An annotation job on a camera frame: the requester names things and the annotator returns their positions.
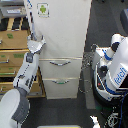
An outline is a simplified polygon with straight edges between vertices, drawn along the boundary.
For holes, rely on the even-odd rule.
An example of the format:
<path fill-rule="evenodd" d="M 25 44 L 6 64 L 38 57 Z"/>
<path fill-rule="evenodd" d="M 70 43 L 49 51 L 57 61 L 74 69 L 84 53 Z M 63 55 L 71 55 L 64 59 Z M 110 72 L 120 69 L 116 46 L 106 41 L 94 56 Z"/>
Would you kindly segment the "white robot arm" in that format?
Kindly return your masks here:
<path fill-rule="evenodd" d="M 13 88 L 7 91 L 0 100 L 0 128 L 21 128 L 27 118 L 30 103 L 27 99 L 35 79 L 39 55 L 46 43 L 45 38 L 29 35 L 23 64 L 13 81 Z"/>

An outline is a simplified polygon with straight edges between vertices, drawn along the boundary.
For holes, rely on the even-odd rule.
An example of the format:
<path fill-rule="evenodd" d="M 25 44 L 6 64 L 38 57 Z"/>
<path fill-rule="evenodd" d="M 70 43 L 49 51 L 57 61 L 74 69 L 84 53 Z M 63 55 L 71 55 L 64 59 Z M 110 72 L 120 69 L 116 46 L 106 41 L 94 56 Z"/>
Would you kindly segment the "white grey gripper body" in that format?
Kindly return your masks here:
<path fill-rule="evenodd" d="M 31 53 L 37 53 L 41 51 L 42 44 L 37 41 L 29 40 L 27 46 Z"/>

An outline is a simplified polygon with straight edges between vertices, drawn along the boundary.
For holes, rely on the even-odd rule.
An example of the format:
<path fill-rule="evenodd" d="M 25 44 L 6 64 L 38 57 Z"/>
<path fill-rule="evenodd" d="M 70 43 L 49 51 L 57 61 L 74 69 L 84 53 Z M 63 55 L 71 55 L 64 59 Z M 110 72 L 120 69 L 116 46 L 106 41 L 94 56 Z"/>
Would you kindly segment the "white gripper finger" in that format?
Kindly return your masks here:
<path fill-rule="evenodd" d="M 33 41 L 36 40 L 36 38 L 35 38 L 33 33 L 27 36 L 27 41 L 30 41 L 30 40 L 33 40 Z"/>
<path fill-rule="evenodd" d="M 43 36 L 43 35 L 42 35 L 42 37 L 41 37 L 41 39 L 40 39 L 39 43 L 41 44 L 41 46 L 43 46 L 43 45 L 45 45 L 45 44 L 46 44 L 46 40 L 45 40 L 45 38 L 44 38 L 44 36 Z"/>

